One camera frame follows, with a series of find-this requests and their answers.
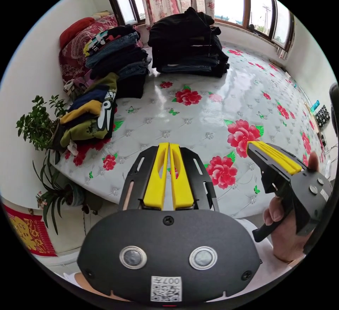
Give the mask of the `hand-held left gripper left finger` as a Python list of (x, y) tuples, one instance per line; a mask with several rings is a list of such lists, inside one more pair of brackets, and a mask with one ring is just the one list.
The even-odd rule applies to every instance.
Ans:
[(143, 198), (146, 208), (162, 210), (165, 199), (166, 171), (169, 143), (160, 143), (155, 149), (155, 158)]

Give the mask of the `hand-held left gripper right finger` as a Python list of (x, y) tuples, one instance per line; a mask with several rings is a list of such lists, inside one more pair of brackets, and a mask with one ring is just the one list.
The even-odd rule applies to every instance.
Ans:
[(174, 210), (192, 208), (194, 198), (178, 144), (169, 144), (169, 156), (173, 208)]

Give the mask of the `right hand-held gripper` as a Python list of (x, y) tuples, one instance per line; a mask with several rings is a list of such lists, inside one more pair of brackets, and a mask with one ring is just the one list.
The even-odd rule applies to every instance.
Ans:
[(265, 193), (280, 198), (283, 218), (295, 211), (296, 235), (311, 233), (321, 221), (331, 196), (330, 181), (292, 153), (270, 143), (247, 143), (247, 155), (260, 168)]

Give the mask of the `person's right hand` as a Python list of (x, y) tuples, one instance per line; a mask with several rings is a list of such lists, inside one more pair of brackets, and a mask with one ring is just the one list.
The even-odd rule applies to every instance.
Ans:
[[(279, 222), (283, 216), (284, 208), (280, 198), (275, 196), (263, 212), (263, 221), (267, 226), (270, 226)], [(274, 256), (293, 265), (295, 261), (303, 257), (303, 247), (311, 236), (312, 232), (307, 236), (296, 235), (295, 211), (292, 210), (271, 233)]]

